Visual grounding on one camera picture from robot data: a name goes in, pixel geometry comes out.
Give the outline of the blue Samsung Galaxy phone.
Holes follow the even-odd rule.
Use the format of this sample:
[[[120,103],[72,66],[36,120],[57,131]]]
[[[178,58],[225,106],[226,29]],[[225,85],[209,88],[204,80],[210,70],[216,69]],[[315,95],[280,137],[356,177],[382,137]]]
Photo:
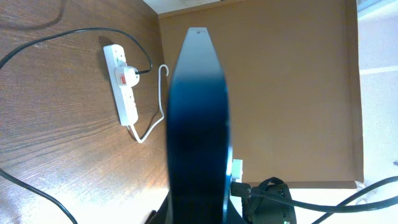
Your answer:
[[[208,29],[191,27],[169,86],[167,164],[174,223],[225,223],[231,177],[228,87]]]

